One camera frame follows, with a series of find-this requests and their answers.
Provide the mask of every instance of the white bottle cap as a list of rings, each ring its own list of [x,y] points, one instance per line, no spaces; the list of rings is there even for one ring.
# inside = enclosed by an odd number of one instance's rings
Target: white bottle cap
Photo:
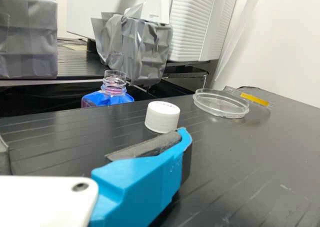
[[[178,106],[168,102],[154,101],[148,105],[144,124],[153,132],[165,134],[177,129],[179,116]]]

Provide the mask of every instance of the yellow tape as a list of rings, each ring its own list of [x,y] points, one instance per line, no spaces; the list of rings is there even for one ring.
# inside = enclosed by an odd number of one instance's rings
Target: yellow tape
[[[254,103],[260,104],[264,107],[267,107],[269,105],[269,102],[260,98],[257,98],[251,94],[247,94],[247,93],[241,93],[241,97],[244,99],[247,99],[249,101],[252,101]]]

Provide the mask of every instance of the blue plastic holder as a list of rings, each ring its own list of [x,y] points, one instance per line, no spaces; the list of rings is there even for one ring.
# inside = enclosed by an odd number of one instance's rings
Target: blue plastic holder
[[[184,151],[192,144],[185,128],[177,132],[181,141],[157,156],[117,160],[91,172],[99,196],[90,227],[148,226],[168,206],[182,183]]]

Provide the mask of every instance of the petri dish lid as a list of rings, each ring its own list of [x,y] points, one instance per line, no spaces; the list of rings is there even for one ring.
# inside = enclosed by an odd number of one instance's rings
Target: petri dish lid
[[[228,119],[240,119],[249,112],[248,101],[223,90],[198,89],[193,101],[201,110]]]

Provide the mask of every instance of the white vent grille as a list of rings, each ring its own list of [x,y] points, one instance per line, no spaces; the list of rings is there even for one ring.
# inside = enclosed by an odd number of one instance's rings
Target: white vent grille
[[[211,42],[211,51],[208,56],[211,60],[217,60],[220,57],[232,13],[234,11],[235,3],[236,0],[225,0],[224,2],[223,11],[219,20],[219,26],[215,35],[215,39]]]
[[[171,61],[218,59],[236,0],[173,0]]]
[[[173,0],[170,23],[173,38],[169,51],[172,61],[198,60],[214,0]]]

